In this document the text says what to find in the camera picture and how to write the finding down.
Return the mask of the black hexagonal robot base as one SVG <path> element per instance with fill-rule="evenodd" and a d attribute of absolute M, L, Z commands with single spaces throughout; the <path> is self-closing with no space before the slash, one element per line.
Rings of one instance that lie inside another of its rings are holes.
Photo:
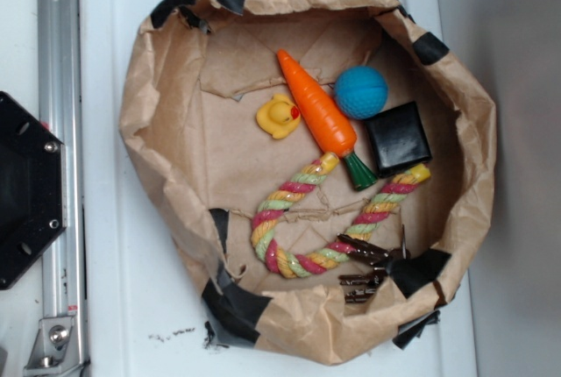
<path fill-rule="evenodd" d="M 1 289 L 8 290 L 65 230 L 64 145 L 1 93 Z"/>

